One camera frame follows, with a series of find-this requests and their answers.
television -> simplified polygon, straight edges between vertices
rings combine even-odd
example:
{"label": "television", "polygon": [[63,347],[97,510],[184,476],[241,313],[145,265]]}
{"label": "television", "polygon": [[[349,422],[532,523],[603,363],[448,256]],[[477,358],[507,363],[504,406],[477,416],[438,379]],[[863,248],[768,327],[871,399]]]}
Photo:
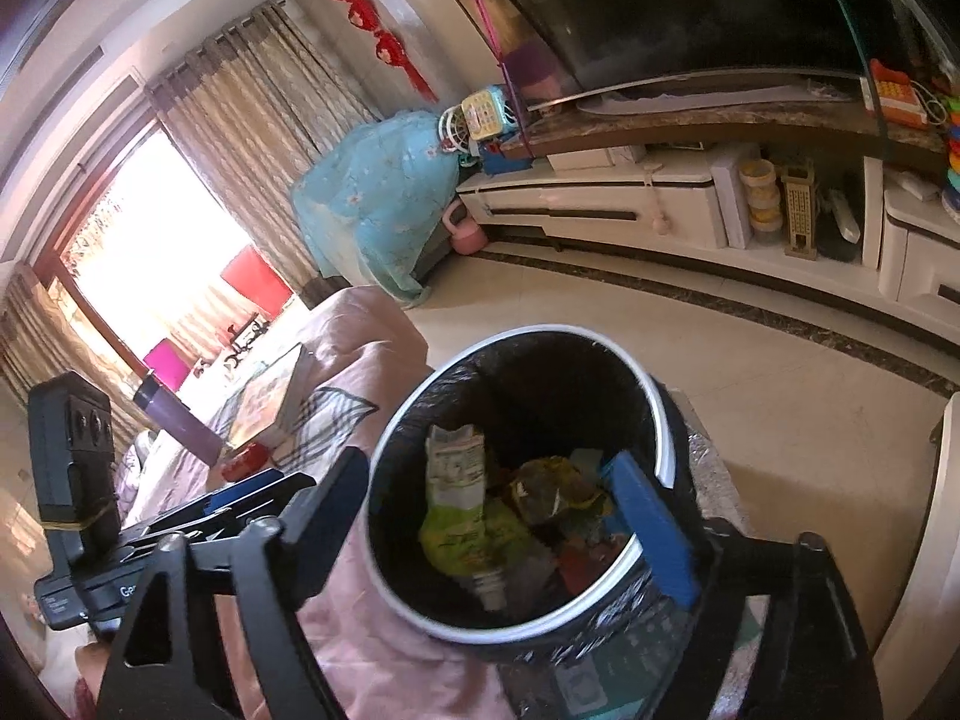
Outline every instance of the television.
{"label": "television", "polygon": [[[481,25],[474,0],[457,1]],[[867,59],[908,69],[909,27],[894,2],[843,2],[846,11],[838,0],[484,0],[531,108],[679,77],[855,79],[865,73],[858,42]]]}

camera lens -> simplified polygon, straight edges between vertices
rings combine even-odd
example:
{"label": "camera lens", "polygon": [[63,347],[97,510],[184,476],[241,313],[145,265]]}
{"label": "camera lens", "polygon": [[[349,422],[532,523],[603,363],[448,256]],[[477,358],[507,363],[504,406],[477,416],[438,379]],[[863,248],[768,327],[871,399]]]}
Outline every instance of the camera lens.
{"label": "camera lens", "polygon": [[77,439],[82,439],[83,434],[86,433],[86,414],[83,412],[74,413],[73,425],[77,432]]}

beige curtain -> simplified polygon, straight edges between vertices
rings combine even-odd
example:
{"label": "beige curtain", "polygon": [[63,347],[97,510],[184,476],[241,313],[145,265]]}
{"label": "beige curtain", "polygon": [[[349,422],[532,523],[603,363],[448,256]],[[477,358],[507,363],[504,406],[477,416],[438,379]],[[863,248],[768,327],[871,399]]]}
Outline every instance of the beige curtain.
{"label": "beige curtain", "polygon": [[296,292],[318,275],[289,189],[376,113],[277,4],[184,57],[149,91],[194,170]]}
{"label": "beige curtain", "polygon": [[229,346],[229,327],[240,328],[260,309],[218,278],[190,301],[190,307],[170,323],[167,337],[189,362],[213,362]]}
{"label": "beige curtain", "polygon": [[127,375],[80,340],[28,266],[13,266],[0,314],[0,379],[24,409],[33,386],[75,370],[109,396],[118,455],[141,430],[155,428],[131,402]]}

pink chair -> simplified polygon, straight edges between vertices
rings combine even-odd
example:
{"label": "pink chair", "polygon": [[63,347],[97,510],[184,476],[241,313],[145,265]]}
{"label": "pink chair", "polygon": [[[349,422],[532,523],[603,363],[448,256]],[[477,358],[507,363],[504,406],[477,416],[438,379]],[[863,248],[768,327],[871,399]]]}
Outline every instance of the pink chair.
{"label": "pink chair", "polygon": [[181,388],[190,375],[190,365],[184,362],[176,351],[176,346],[169,338],[157,343],[143,358],[144,365],[154,370],[157,379],[163,382],[167,389],[176,392]]}

tv stand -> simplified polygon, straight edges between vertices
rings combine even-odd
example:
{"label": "tv stand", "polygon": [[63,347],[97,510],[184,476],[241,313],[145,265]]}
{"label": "tv stand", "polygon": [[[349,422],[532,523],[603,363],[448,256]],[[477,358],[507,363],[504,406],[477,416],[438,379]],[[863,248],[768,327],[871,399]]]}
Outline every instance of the tv stand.
{"label": "tv stand", "polygon": [[483,225],[539,228],[539,235],[551,241],[668,258],[674,265],[774,289],[802,290],[830,304],[838,299],[957,353],[960,225],[939,202],[921,203],[885,185],[882,162],[861,157],[861,256],[851,263],[789,257],[783,241],[731,237],[731,230],[743,227],[743,212],[725,200],[730,192],[723,170],[750,147],[729,143],[707,151],[650,151],[648,161],[659,166],[652,173],[644,165],[554,170],[544,159],[530,170],[479,173],[458,193]]}
{"label": "tv stand", "polygon": [[[874,157],[935,177],[949,163],[943,138],[933,130],[887,124],[880,137],[877,121],[863,103],[752,103],[630,116],[599,116],[567,103],[528,127],[536,157],[644,143],[703,141],[723,143],[795,143],[838,154]],[[504,143],[504,156],[527,155],[520,137]]]}

